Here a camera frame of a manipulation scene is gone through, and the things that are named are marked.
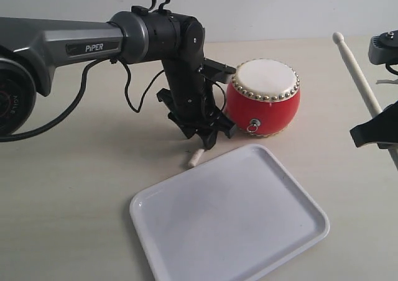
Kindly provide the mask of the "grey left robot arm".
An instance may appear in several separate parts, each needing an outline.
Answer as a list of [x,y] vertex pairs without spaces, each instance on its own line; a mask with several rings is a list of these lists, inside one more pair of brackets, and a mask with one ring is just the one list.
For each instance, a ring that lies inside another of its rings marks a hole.
[[[235,123],[217,107],[213,87],[229,83],[233,67],[204,54],[205,29],[192,16],[141,6],[115,14],[108,22],[1,18],[1,141],[14,142],[48,131],[79,104],[88,70],[109,61],[124,68],[160,61],[168,88],[157,99],[185,137],[199,136],[206,149],[217,135],[234,135]],[[50,94],[55,70],[85,63],[81,86],[71,105],[48,124],[19,132],[38,94]]]

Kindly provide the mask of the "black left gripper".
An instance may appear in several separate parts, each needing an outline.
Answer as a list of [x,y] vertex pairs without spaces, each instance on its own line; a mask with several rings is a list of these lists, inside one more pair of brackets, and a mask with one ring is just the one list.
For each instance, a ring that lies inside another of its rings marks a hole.
[[211,149],[216,144],[218,131],[232,138],[236,124],[215,103],[213,86],[218,82],[207,80],[199,73],[204,59],[198,63],[177,58],[162,60],[169,89],[160,90],[157,98],[168,107],[168,118],[187,139],[197,135],[204,148]]

